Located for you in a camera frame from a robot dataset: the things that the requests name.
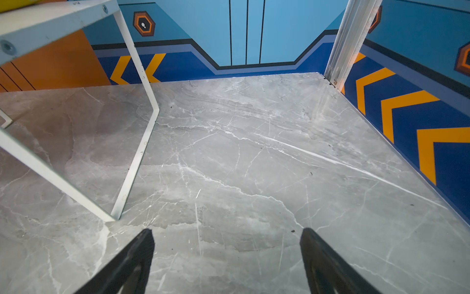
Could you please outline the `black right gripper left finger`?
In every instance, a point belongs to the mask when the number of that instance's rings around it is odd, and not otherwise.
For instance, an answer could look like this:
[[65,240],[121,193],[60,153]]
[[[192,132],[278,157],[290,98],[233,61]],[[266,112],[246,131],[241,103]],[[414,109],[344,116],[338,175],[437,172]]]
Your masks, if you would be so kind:
[[154,249],[152,230],[142,230],[76,292],[78,294],[143,294],[149,280]]

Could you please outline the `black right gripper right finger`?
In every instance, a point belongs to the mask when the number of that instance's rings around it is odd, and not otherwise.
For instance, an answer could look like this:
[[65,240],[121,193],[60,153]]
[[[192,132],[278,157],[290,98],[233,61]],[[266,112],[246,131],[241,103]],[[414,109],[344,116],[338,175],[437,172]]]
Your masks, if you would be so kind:
[[311,293],[379,293],[372,284],[336,253],[313,229],[303,229],[300,247]]

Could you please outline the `yellow spaghetti pack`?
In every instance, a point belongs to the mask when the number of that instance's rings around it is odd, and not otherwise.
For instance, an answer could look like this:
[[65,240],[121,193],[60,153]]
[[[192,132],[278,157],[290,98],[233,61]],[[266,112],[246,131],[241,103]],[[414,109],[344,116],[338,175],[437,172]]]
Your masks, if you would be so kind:
[[0,12],[8,12],[28,7],[40,2],[40,0],[0,0]]

